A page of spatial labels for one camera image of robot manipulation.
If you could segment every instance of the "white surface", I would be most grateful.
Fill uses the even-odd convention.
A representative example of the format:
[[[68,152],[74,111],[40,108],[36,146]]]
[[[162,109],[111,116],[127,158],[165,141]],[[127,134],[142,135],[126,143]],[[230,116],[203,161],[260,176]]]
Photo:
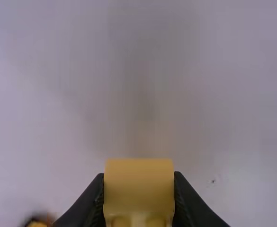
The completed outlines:
[[[0,0],[0,227],[107,157],[171,157],[231,226],[277,226],[277,1]]]

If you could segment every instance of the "yellow block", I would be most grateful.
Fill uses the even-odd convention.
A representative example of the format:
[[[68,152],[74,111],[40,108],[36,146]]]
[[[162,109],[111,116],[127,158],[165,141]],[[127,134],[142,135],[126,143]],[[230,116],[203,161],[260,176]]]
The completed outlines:
[[[104,215],[113,227],[171,226],[174,167],[170,159],[109,159]]]

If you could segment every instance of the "gray background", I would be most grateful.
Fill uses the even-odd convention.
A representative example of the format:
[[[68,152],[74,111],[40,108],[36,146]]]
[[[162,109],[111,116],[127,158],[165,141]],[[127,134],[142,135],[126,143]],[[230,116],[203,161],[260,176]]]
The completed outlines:
[[[231,226],[277,226],[277,0],[0,0],[0,227],[108,157],[170,157]]]

